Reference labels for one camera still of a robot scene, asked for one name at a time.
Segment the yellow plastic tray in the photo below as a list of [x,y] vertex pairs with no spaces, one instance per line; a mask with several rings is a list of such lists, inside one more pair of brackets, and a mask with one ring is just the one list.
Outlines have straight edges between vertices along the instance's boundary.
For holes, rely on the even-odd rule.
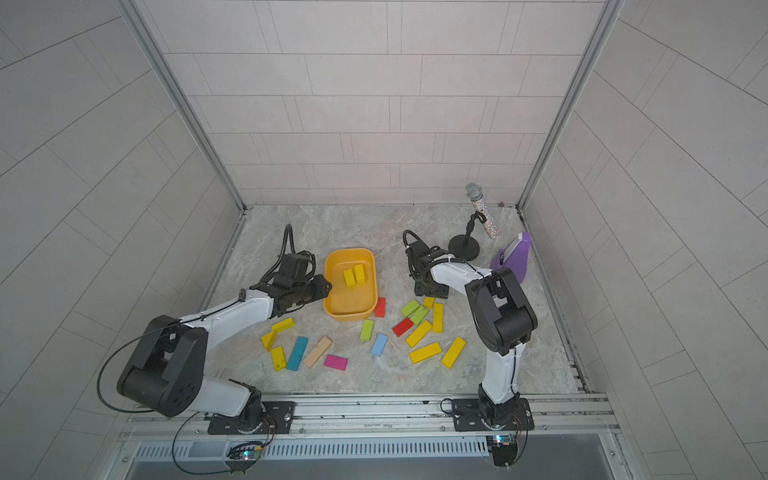
[[332,289],[323,301],[333,319],[358,321],[369,318],[378,303],[375,258],[366,248],[331,252],[325,262],[325,277]]

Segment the yellow block small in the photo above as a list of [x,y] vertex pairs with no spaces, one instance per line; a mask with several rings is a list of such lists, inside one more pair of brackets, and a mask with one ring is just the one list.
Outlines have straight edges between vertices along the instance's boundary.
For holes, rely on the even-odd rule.
[[271,330],[269,333],[261,337],[262,344],[266,351],[270,351],[273,348],[278,332]]

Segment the yellow block top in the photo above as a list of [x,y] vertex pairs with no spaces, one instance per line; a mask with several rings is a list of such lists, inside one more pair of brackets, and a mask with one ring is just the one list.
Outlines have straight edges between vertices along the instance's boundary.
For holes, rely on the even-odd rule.
[[366,281],[365,269],[362,264],[356,264],[353,268],[355,282],[360,285]]

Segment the yellow block diagonal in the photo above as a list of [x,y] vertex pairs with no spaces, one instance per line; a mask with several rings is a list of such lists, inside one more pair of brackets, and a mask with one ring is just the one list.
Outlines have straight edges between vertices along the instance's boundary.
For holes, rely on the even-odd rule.
[[432,330],[432,324],[426,320],[422,321],[406,338],[406,344],[410,348],[415,348],[425,336]]

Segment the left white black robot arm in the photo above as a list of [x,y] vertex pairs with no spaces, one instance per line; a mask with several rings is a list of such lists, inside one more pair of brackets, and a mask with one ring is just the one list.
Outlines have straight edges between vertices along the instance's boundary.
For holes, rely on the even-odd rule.
[[274,271],[238,297],[201,313],[153,319],[137,339],[116,390],[165,417],[187,410],[223,417],[261,415],[261,392],[205,374],[210,350],[254,325],[326,298],[332,285],[308,251],[281,256]]

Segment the light green block upper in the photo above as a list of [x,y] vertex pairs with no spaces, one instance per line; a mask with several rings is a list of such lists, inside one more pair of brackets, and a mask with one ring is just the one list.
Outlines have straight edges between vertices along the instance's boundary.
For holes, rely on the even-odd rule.
[[420,307],[421,307],[421,304],[416,299],[413,299],[409,301],[405,306],[403,306],[400,312],[403,317],[409,318]]

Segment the red block right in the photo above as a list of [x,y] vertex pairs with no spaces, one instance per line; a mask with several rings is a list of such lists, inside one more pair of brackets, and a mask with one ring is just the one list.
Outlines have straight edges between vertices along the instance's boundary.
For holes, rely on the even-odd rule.
[[414,326],[414,323],[412,322],[412,320],[406,317],[402,321],[400,321],[398,324],[396,324],[392,328],[392,331],[396,337],[401,337],[405,333],[407,333],[413,326]]

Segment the tan wooden block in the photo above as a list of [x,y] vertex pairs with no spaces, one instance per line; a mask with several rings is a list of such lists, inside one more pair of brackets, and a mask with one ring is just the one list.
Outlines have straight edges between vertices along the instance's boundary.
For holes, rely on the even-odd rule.
[[327,337],[322,337],[310,352],[305,356],[303,364],[307,368],[313,368],[317,362],[326,354],[328,349],[332,346],[333,341]]

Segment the green block centre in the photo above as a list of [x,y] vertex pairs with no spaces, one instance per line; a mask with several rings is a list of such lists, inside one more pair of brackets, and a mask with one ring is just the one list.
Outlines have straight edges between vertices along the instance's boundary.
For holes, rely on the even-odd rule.
[[361,329],[361,334],[360,334],[360,339],[363,342],[368,342],[368,341],[371,340],[372,333],[373,333],[373,328],[374,328],[374,321],[373,320],[366,319],[366,320],[363,321],[363,325],[362,325],[362,329]]

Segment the magenta block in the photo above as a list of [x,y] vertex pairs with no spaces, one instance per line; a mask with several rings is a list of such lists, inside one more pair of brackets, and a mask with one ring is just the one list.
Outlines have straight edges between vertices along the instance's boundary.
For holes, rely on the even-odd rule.
[[323,365],[334,370],[345,371],[348,365],[348,359],[336,355],[327,355]]

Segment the glitter microphone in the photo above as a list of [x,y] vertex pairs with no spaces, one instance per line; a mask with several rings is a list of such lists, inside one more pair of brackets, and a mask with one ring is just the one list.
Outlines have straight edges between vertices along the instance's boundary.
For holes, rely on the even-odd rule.
[[465,187],[465,193],[475,211],[481,215],[487,235],[491,239],[496,239],[500,231],[484,199],[482,187],[476,183],[468,183]]

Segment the light blue block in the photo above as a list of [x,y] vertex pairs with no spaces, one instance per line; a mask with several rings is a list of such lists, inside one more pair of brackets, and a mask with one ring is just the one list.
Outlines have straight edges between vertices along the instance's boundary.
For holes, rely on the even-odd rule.
[[372,348],[372,354],[375,357],[380,357],[383,353],[383,350],[388,342],[388,336],[385,334],[379,334],[375,340],[375,343]]

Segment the purple phone holder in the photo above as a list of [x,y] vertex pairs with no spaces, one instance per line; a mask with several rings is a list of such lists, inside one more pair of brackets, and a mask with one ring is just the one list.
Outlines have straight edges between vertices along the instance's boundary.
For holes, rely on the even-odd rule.
[[490,268],[492,270],[498,270],[500,268],[508,268],[511,270],[517,281],[522,284],[526,278],[528,269],[528,258],[531,249],[531,235],[529,232],[521,232],[522,241],[515,249],[514,253],[507,259],[503,258],[503,250],[499,249],[497,253],[492,257]]

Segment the circuit board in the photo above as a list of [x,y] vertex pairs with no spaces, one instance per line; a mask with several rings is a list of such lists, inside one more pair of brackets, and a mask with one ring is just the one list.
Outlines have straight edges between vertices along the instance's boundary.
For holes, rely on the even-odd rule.
[[257,461],[260,459],[264,444],[259,441],[251,441],[235,445],[227,453],[227,459],[231,461]]
[[518,461],[520,440],[520,434],[487,436],[486,445],[493,465],[510,469]]

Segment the aluminium mounting rail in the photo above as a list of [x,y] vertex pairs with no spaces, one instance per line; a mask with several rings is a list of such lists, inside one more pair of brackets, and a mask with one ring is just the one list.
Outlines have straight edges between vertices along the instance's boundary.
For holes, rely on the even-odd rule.
[[526,432],[457,432],[441,406],[447,399],[472,395],[267,395],[266,401],[296,403],[287,434],[209,435],[200,414],[175,418],[134,416],[117,429],[119,440],[305,440],[325,438],[447,437],[520,434],[605,434],[621,431],[620,418],[604,394],[525,394],[535,428]]

